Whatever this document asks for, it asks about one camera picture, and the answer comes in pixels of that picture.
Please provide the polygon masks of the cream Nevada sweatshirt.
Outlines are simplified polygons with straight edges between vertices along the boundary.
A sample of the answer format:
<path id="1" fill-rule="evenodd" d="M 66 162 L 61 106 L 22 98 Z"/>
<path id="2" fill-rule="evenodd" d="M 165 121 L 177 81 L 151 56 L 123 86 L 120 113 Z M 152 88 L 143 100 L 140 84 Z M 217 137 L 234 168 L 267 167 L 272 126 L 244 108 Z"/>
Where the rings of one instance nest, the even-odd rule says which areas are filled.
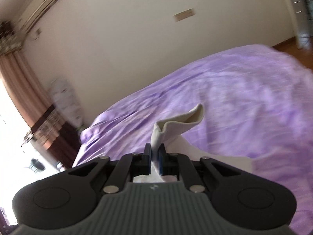
<path id="1" fill-rule="evenodd" d="M 192 161 L 198 161 L 201 157 L 208 156 L 224 162 L 243 171 L 253 172 L 253 162 L 248 157 L 221 156 L 207 153 L 189 144 L 183 137 L 183 133 L 190 132 L 198 126 L 205 115 L 204 107 L 198 104 L 189 112 L 171 118 L 156 121 L 151 135 L 152 163 L 151 174 L 140 175 L 134 178 L 135 183 L 163 183 L 176 181 L 174 176 L 161 176 L 160 165 L 157 161 L 157 148 L 165 145 L 167 153 L 179 153 L 187 155 Z"/>

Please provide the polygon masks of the brown patterned curtain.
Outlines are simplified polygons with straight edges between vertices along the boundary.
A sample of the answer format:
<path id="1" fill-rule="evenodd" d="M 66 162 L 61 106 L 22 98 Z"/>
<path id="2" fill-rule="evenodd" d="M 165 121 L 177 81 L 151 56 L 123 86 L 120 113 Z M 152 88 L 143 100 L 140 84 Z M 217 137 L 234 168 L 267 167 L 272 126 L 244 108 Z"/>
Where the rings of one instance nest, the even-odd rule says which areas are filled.
<path id="1" fill-rule="evenodd" d="M 77 131 L 57 111 L 21 48 L 11 23 L 1 22 L 1 79 L 7 93 L 39 144 L 70 169 L 81 146 Z"/>

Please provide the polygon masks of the patterned covered standing fan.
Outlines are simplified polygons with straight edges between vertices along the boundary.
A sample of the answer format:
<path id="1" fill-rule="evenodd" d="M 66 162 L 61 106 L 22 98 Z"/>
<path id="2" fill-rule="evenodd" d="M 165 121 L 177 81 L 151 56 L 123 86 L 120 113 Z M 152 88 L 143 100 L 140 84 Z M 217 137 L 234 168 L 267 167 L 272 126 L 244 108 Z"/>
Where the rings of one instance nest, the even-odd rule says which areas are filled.
<path id="1" fill-rule="evenodd" d="M 76 129 L 83 126 L 83 112 L 74 89 L 67 79 L 57 78 L 49 87 L 57 111 Z"/>

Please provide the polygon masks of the purple bed cover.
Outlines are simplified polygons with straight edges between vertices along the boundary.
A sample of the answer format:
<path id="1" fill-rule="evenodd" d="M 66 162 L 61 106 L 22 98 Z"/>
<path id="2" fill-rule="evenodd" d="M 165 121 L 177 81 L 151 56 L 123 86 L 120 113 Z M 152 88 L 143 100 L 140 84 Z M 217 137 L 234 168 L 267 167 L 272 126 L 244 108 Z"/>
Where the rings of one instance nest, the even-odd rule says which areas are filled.
<path id="1" fill-rule="evenodd" d="M 291 228 L 312 231 L 312 71 L 265 45 L 194 61 L 121 99 L 81 133 L 74 165 L 139 152 L 155 122 L 196 105 L 203 121 L 183 136 L 208 154 L 246 156 L 255 174 L 297 199 Z"/>

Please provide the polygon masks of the white drawer cabinet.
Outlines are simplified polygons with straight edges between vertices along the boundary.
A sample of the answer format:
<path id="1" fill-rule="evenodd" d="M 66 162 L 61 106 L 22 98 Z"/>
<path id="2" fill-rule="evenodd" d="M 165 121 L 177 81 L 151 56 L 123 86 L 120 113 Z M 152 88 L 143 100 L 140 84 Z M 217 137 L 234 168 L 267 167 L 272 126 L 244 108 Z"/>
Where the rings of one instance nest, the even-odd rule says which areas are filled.
<path id="1" fill-rule="evenodd" d="M 308 48 L 310 41 L 309 16 L 306 0 L 286 0 L 298 49 Z"/>

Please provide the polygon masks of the white wall air conditioner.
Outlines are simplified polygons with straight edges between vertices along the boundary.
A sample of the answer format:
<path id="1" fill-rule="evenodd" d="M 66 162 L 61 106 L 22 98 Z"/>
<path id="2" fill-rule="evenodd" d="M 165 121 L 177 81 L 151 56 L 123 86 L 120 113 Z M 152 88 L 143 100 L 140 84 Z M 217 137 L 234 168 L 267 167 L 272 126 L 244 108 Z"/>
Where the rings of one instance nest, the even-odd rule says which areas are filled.
<path id="1" fill-rule="evenodd" d="M 27 34 L 58 0 L 32 0 L 16 21 L 16 28 Z"/>

